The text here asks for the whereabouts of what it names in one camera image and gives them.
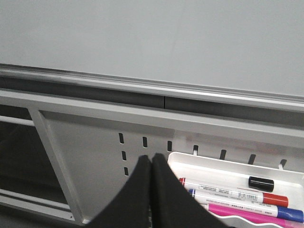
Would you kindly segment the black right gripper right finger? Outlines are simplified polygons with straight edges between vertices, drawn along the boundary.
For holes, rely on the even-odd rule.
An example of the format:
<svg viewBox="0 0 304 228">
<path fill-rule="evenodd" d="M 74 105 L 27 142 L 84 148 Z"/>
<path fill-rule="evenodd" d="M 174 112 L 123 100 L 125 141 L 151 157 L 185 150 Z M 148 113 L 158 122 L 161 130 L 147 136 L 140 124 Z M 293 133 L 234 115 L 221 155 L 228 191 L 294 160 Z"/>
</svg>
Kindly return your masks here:
<svg viewBox="0 0 304 228">
<path fill-rule="evenodd" d="M 151 210 L 154 228 L 226 228 L 181 185 L 165 157 L 152 158 Z"/>
</svg>

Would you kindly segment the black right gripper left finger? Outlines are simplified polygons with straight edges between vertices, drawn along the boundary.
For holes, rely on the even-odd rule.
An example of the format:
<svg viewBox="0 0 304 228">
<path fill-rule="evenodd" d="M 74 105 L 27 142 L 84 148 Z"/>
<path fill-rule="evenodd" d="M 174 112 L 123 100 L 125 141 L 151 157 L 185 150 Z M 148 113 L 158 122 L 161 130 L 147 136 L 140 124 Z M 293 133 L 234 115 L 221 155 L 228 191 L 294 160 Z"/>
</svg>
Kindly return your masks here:
<svg viewBox="0 0 304 228">
<path fill-rule="evenodd" d="M 151 162 L 139 157 L 128 181 L 115 198 L 88 224 L 89 228 L 147 228 L 149 226 Z"/>
</svg>

